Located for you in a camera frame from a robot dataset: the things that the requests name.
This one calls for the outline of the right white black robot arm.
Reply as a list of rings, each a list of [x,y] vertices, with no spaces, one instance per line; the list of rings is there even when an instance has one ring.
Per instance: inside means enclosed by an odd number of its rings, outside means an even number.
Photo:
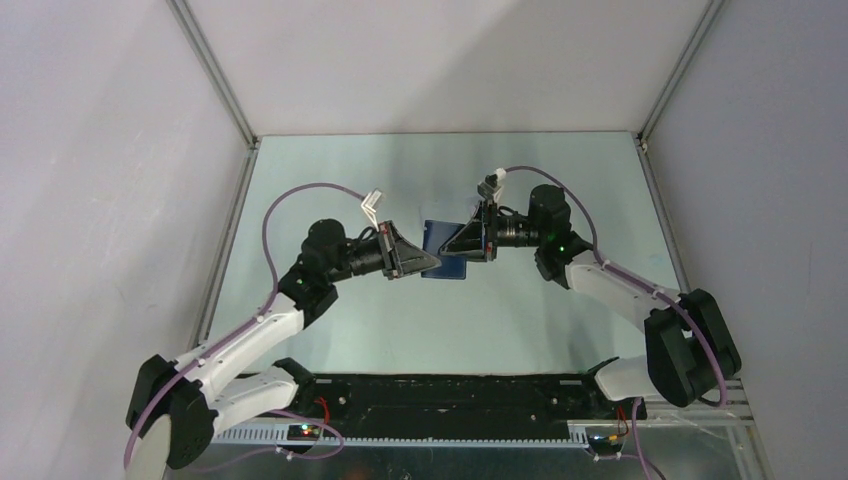
[[[526,213],[483,198],[471,219],[449,237],[439,254],[489,262],[502,247],[531,248],[541,277],[589,297],[629,321],[644,337],[645,353],[594,367],[581,392],[585,411],[606,418],[622,400],[660,397],[686,407],[719,392],[742,367],[741,356],[713,295],[703,289],[681,293],[605,259],[572,227],[564,188],[542,184],[529,197]]]

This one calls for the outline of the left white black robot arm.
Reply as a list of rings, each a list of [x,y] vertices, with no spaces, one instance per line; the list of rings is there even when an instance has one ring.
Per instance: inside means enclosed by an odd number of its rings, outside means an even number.
[[[397,280],[440,265],[390,221],[367,227],[355,239],[334,219],[315,222],[253,317],[217,341],[173,360],[154,355],[140,366],[126,417],[127,478],[160,479],[168,468],[189,466],[218,433],[259,414],[311,412],[316,390],[296,364],[250,378],[244,370],[326,313],[338,298],[336,282],[370,273]]]

